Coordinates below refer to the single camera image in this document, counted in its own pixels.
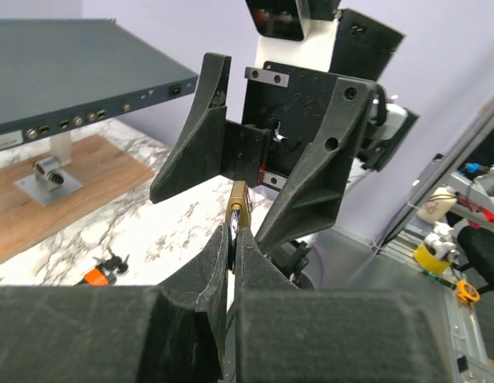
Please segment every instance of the metal base plate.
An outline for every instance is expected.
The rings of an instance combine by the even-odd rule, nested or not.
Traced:
[[[60,173],[64,177],[64,183],[52,191],[48,191],[43,184],[38,183],[34,174],[18,180],[14,184],[42,206],[48,206],[82,187],[82,184],[68,172],[61,170]]]

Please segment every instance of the white wall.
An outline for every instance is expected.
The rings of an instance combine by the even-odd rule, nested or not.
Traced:
[[[117,23],[188,68],[200,72],[206,52],[232,56],[227,116],[242,116],[246,66],[253,65],[258,35],[244,0],[83,0],[86,18]],[[193,97],[131,113],[123,119],[174,145]]]
[[[0,18],[79,18],[81,0],[0,0]]]
[[[348,195],[338,224],[373,239],[408,199],[412,182],[446,152],[494,93],[494,2],[344,0],[407,35],[380,82],[421,115],[380,174]]]

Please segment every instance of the screw hole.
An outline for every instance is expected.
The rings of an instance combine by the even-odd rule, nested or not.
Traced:
[[[357,96],[357,90],[355,88],[348,88],[344,92],[344,97],[347,100],[354,100],[356,96]]]
[[[330,137],[325,141],[325,150],[332,152],[339,147],[339,141],[336,138]]]

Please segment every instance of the yellow tape roll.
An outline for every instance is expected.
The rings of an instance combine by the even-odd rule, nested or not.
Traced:
[[[433,255],[425,247],[424,243],[421,243],[415,250],[413,257],[424,270],[436,275],[443,274],[444,271],[447,270],[447,267],[451,266],[450,262],[441,261],[433,257]]]

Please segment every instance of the marble table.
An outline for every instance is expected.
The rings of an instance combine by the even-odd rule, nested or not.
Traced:
[[[160,169],[170,148],[118,120],[72,131],[73,140],[101,134],[142,164]],[[0,168],[49,151],[40,140],[0,152]],[[217,176],[170,200],[153,205],[151,180],[133,188],[93,213],[69,225],[0,265],[1,285],[73,285],[110,247],[129,255],[129,271],[118,285],[157,284],[199,253],[216,226],[223,222],[231,181]],[[271,201],[251,191],[252,230],[263,221]]]

